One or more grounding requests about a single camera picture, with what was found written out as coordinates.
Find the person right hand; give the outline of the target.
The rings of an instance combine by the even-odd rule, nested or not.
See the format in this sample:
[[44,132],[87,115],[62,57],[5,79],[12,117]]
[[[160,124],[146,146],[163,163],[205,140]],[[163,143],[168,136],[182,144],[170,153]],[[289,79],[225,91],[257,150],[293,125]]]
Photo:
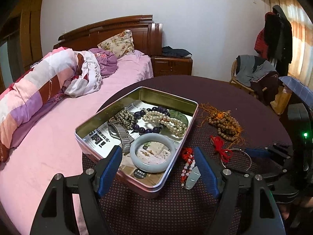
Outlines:
[[279,204],[278,207],[282,218],[287,220],[292,209],[295,207],[312,208],[312,201],[312,197],[298,197],[292,203],[287,205]]

